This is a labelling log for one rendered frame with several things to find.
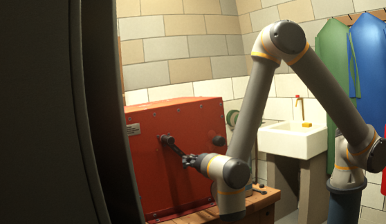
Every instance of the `blue cylinder pedestal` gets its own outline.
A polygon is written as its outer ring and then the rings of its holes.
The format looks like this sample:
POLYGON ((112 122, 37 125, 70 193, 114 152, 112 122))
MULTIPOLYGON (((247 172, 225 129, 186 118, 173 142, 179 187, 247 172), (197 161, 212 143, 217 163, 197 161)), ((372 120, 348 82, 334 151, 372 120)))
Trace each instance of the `blue cylinder pedestal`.
POLYGON ((327 224, 358 224, 360 212, 360 200, 362 190, 367 186, 364 183, 353 189, 337 189, 327 181, 327 189, 330 191, 329 215, 327 224))

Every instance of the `wooden workbench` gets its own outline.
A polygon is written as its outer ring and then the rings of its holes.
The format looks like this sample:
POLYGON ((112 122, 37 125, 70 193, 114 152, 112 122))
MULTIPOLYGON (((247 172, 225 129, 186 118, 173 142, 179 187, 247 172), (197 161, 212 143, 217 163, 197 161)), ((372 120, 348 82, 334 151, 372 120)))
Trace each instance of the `wooden workbench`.
MULTIPOLYGON (((252 187, 259 189, 258 185, 252 185, 252 187)), ((231 223, 221 221, 218 206, 214 206, 161 224, 273 224, 275 222, 275 202, 280 200, 280 190, 271 187, 264 187, 261 190, 268 193, 262 195, 253 191, 252 196, 246 198, 246 217, 239 221, 231 223)))

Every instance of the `sink pedestal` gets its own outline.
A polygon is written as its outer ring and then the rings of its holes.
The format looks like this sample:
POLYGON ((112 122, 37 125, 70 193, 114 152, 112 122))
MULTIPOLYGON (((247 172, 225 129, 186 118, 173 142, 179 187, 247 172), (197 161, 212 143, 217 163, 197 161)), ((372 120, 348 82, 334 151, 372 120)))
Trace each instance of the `sink pedestal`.
POLYGON ((297 209, 298 224, 321 224, 327 220, 329 195, 326 181, 327 152, 309 160, 267 154, 268 186, 280 189, 282 199, 275 203, 275 221, 297 209))

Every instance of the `utility sink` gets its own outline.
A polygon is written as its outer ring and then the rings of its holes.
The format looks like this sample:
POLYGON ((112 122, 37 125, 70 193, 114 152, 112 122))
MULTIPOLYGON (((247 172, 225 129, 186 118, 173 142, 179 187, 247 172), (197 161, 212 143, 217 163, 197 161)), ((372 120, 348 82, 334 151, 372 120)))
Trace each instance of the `utility sink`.
POLYGON ((308 160, 327 150, 327 125, 285 121, 258 129, 258 150, 300 160, 308 160))

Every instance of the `yellow sponge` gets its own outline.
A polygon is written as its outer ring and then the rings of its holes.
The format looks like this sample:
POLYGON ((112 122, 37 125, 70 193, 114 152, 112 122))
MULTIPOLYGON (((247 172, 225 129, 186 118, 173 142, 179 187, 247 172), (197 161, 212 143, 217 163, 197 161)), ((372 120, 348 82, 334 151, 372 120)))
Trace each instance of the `yellow sponge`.
POLYGON ((308 122, 302 123, 302 127, 312 127, 312 123, 308 123, 308 122))

